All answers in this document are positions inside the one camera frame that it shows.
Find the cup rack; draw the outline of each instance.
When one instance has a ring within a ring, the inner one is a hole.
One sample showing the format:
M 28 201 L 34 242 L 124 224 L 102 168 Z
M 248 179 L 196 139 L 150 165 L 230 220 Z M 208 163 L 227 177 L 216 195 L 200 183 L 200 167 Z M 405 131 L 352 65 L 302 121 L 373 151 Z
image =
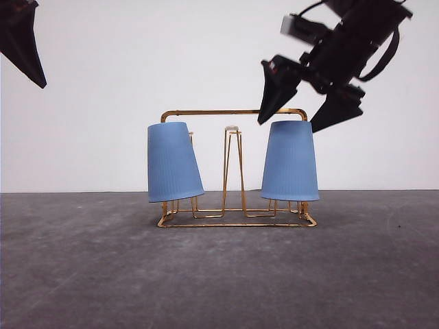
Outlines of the cup rack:
M 230 115 L 230 114 L 259 114 L 259 110 L 174 110 L 162 114 L 161 122 L 166 122 L 170 116 L 193 116 L 193 115 Z M 296 108 L 282 108 L 276 114 L 297 114 L 303 121 L 307 121 L 307 114 L 304 110 Z M 191 142 L 193 142 L 193 133 L 189 133 Z M 228 168 L 230 162 L 230 149 L 232 140 L 236 138 L 237 151 L 239 158 L 239 172 L 241 176 L 241 208 L 226 208 L 226 199 L 228 195 L 227 181 Z M 243 173 L 243 156 L 242 156 L 242 133 L 237 126 L 228 126 L 224 130 L 224 161 L 223 161 L 223 189 L 221 208 L 200 208 L 198 206 L 198 197 L 190 198 L 190 208 L 180 208 L 180 200 L 162 202 L 162 217 L 157 223 L 160 228 L 212 228 L 212 227 L 239 227 L 239 226 L 263 226 L 263 227 L 314 227 L 317 226 L 316 220 L 309 214 L 308 202 L 296 202 L 296 207 L 292 207 L 292 202 L 287 202 L 287 208 L 278 208 L 278 200 L 268 200 L 267 208 L 247 208 L 247 197 L 244 188 Z M 176 219 L 180 212 L 190 212 L 193 219 L 213 219 L 222 218 L 227 212 L 242 212 L 245 218 L 271 218 L 271 221 L 264 223 L 190 223 L 190 224 L 173 224 L 169 223 Z M 302 223 L 276 223 L 273 218 L 280 212 L 286 212 L 297 215 Z

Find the blue cup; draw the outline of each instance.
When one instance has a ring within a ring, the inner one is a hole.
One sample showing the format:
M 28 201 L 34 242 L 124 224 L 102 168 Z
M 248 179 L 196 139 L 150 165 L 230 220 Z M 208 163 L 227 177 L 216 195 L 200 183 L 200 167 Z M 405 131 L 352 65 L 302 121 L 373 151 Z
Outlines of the blue cup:
M 310 122 L 272 123 L 261 196 L 287 201 L 319 200 Z
M 197 160 L 184 122 L 148 127 L 148 195 L 150 202 L 204 193 Z

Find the robotic arm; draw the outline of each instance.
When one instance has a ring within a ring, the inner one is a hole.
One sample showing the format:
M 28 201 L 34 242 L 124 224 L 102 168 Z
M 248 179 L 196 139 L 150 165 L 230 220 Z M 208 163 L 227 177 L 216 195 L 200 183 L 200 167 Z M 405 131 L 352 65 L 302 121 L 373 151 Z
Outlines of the robotic arm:
M 41 88 L 46 78 L 34 36 L 35 0 L 0 0 L 0 51 Z
M 258 122 L 266 122 L 297 93 L 297 85 L 309 82 L 327 99 L 312 118 L 313 132 L 362 115 L 359 108 L 365 92 L 350 84 L 356 77 L 368 81 L 378 75 L 396 53 L 399 24 L 412 13 L 394 0 L 323 0 L 300 14 L 285 16 L 281 33 L 313 45 L 299 62 L 280 55 L 263 60 L 265 86 Z M 317 5 L 325 4 L 342 21 L 334 30 L 302 16 Z M 387 51 L 369 74 L 360 77 L 368 59 L 393 33 Z

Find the concrete floor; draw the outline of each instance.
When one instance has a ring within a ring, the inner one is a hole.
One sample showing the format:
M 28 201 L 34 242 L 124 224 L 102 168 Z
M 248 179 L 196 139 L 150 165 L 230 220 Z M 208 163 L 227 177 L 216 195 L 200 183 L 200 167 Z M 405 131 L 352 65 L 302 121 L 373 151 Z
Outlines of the concrete floor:
M 439 328 L 439 191 L 320 196 L 316 228 L 160 229 L 146 193 L 2 195 L 1 328 Z

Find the white wall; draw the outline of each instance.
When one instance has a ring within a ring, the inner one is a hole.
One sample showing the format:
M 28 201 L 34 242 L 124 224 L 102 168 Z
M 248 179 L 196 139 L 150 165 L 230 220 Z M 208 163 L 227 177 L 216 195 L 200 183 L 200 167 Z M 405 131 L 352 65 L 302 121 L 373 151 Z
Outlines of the white wall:
M 144 191 L 146 127 L 162 112 L 258 108 L 261 59 L 297 60 L 310 50 L 278 31 L 284 14 L 312 0 L 39 2 L 35 30 L 48 86 L 39 89 L 1 61 L 3 192 Z M 322 189 L 439 188 L 439 4 L 406 6 L 414 18 L 401 26 L 399 52 L 362 85 L 363 117 L 314 135 Z M 325 7 L 307 17 L 338 22 Z M 304 83 L 287 106 L 312 117 L 323 101 Z M 244 132 L 247 187 L 260 187 L 268 124 L 187 122 L 206 189 L 221 185 L 228 124 Z M 232 188 L 237 178 L 233 171 Z

